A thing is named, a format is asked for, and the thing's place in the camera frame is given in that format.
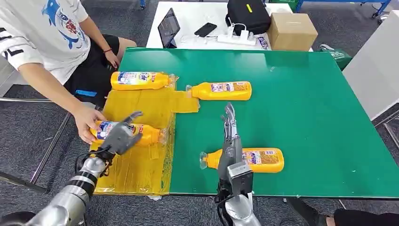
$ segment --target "gray carpet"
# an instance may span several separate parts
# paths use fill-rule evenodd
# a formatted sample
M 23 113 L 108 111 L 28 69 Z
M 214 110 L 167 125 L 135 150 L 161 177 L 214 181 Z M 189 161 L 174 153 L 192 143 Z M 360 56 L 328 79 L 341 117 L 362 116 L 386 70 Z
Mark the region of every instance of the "gray carpet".
M 87 12 L 102 32 L 133 39 L 145 46 L 158 4 L 146 0 L 141 11 L 138 0 L 85 0 Z M 377 28 L 369 19 L 371 4 L 360 7 L 350 3 L 305 3 L 302 12 L 310 15 L 319 36 L 313 46 L 327 43 L 355 55 Z M 40 97 L 28 86 L 14 85 L 8 97 Z M 29 180 L 66 112 L 54 104 L 21 104 L 0 102 L 0 170 Z M 383 128 L 378 132 L 399 162 L 399 150 Z M 0 181 L 0 216 L 14 211 L 38 212 L 73 175 L 73 160 L 87 151 L 88 145 L 77 136 L 71 118 L 57 143 L 38 184 L 51 188 L 46 195 Z M 340 208 L 337 200 L 307 200 L 317 210 L 333 214 Z M 374 213 L 399 213 L 398 202 L 343 201 L 350 209 Z M 280 198 L 255 197 L 254 211 L 262 225 L 305 225 Z M 138 196 L 94 196 L 88 209 L 93 226 L 213 226 L 218 222 L 215 205 L 210 197 L 166 196 L 160 201 Z

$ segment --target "blue metal frame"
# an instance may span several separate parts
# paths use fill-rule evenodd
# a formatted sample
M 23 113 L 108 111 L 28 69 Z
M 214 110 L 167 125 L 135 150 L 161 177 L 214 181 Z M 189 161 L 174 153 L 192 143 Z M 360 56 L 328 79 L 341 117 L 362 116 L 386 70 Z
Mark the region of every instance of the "blue metal frame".
M 299 0 L 298 5 L 296 6 L 296 12 L 299 12 L 301 9 L 301 6 L 304 1 L 323 1 L 323 2 L 360 2 L 360 3 L 366 3 L 366 2 L 380 2 L 382 3 L 381 7 L 373 14 L 375 16 L 380 15 L 384 9 L 387 7 L 387 5 L 391 2 L 391 0 L 387 1 L 382 1 L 382 0 Z

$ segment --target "metal chair leg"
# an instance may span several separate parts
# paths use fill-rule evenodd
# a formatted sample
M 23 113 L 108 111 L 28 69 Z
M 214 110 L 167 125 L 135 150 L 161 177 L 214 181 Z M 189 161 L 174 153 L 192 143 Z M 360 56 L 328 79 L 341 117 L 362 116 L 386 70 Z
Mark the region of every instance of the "metal chair leg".
M 392 128 L 387 123 L 384 123 L 383 126 L 388 131 L 388 134 L 392 138 L 392 140 L 395 143 L 396 147 L 399 148 L 399 140 L 396 137 L 395 133 L 393 132 Z
M 25 103 L 52 103 L 52 101 L 49 99 L 18 99 L 18 98 L 7 98 L 7 97 L 0 97 L 0 101 L 25 102 Z
M 41 194 L 45 194 L 47 192 L 47 189 L 45 189 L 43 187 L 37 186 L 35 184 L 24 181 L 22 179 L 19 179 L 19 178 L 13 176 L 13 175 L 10 175 L 10 174 L 7 174 L 7 173 L 1 172 L 1 171 L 0 171 L 0 180 L 4 180 L 4 181 L 12 183 L 16 186 L 25 186 L 25 187 L 32 189 Z
M 50 146 L 48 146 L 48 149 L 46 151 L 46 153 L 44 154 L 43 159 L 41 160 L 40 164 L 38 165 L 35 173 L 33 174 L 33 177 L 31 179 L 31 183 L 35 184 L 41 174 L 41 172 L 43 171 L 44 166 L 46 165 L 48 158 L 50 157 L 51 153 L 53 152 L 54 147 L 56 146 L 57 141 L 59 140 L 63 130 L 65 129 L 65 126 L 69 120 L 71 116 L 71 113 L 67 113 L 63 122 L 61 123 L 60 127 L 57 130 L 57 133 L 55 134 L 53 140 L 50 143 Z

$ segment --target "yellow plastic mat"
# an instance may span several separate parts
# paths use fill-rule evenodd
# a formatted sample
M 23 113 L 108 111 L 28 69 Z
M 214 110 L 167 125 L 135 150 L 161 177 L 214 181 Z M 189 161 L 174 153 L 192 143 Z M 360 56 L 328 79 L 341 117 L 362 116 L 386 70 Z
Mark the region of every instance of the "yellow plastic mat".
M 173 88 L 158 90 L 112 90 L 103 114 L 110 121 L 120 121 L 133 111 L 142 111 L 134 123 L 167 128 L 165 144 L 134 146 L 126 154 L 116 155 L 108 176 L 99 178 L 95 194 L 164 195 L 169 193 L 175 138 L 175 113 L 198 112 L 198 99 Z M 90 146 L 97 150 L 98 144 Z

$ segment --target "human hand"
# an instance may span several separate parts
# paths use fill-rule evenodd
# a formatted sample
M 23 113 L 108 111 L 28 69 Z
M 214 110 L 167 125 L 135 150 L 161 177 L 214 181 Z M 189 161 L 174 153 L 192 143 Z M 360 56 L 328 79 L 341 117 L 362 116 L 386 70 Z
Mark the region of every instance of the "human hand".
M 112 51 L 105 52 L 105 57 L 107 60 L 112 64 L 112 66 L 117 69 L 118 66 L 120 65 L 119 59 L 115 56 L 115 54 Z
M 78 127 L 79 137 L 86 143 L 92 144 L 96 138 L 90 133 L 90 128 L 100 131 L 100 127 L 95 123 L 98 120 L 106 120 L 101 112 L 96 109 L 81 105 L 74 111 L 76 127 Z

